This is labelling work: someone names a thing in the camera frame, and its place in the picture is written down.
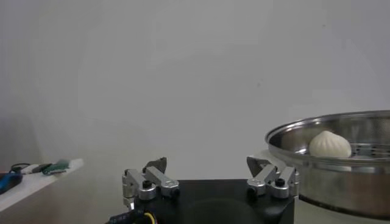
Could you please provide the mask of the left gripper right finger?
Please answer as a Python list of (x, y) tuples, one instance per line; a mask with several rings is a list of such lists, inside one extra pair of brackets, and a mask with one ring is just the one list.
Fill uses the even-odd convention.
[(297, 197), (299, 194), (299, 172), (286, 166), (280, 170), (266, 159), (248, 156), (248, 168), (252, 177), (247, 180), (247, 195), (250, 199), (270, 194), (277, 199)]

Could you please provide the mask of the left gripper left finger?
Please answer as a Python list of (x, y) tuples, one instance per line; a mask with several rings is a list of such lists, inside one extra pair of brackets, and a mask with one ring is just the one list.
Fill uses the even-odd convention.
[(129, 209), (136, 201), (152, 201), (158, 196), (176, 199), (180, 195), (179, 181), (166, 176), (167, 158), (149, 161), (141, 171), (126, 169), (122, 174), (122, 200)]

